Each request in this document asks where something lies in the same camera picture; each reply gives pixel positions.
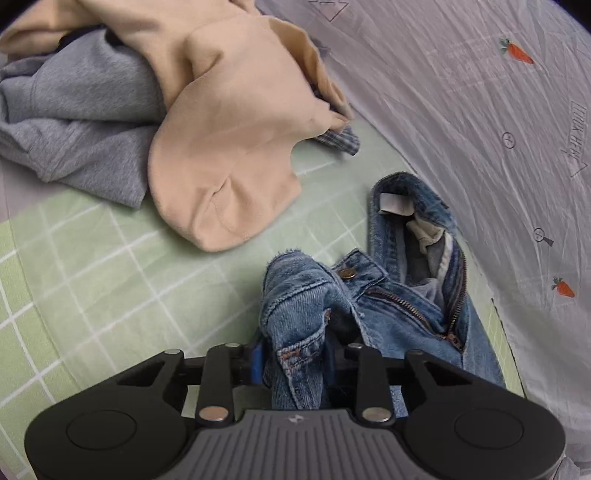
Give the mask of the blue denim jeans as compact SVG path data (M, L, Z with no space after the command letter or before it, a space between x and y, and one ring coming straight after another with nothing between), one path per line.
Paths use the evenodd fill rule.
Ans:
M267 266L259 330L277 410L329 406L327 335L401 359L422 350L495 385L504 377L467 289L467 262L444 201L407 173L370 194L368 247L334 266L290 250Z

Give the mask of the green grid cutting mat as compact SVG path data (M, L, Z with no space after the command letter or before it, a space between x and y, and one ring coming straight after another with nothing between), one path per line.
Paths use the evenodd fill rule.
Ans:
M368 123L361 152L294 150L303 193L245 245L207 253L145 201L133 210L1 169L1 474L29 479L24 433L43 408L164 349L200 355L256 328L276 254L337 263L367 245L370 188L407 161Z

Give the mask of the blue plaid shirt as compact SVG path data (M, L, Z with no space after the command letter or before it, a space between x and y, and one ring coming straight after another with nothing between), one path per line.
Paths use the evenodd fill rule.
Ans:
M361 149L361 140L349 124L339 132L329 129L324 134L315 137L314 140L325 147L351 156L358 154Z

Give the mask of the beige sweatshirt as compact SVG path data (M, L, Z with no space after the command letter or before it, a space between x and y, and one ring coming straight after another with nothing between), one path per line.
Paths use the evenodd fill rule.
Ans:
M202 250L266 229L301 191L294 145L353 118L308 34L252 1L41 1L2 33L1 50L38 54L99 23L156 75L167 113L150 146L150 192Z

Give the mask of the grey sweatshirt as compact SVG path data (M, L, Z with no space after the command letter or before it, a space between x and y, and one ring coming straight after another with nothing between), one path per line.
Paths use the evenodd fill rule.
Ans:
M1 157L133 209L148 191L152 139L166 115L149 63L88 27L48 54L1 69Z

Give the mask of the grey printed backdrop sheet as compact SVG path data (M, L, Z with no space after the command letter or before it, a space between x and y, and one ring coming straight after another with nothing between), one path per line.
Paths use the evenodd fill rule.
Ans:
M527 395L590 469L590 35L553 1L263 1L453 210Z

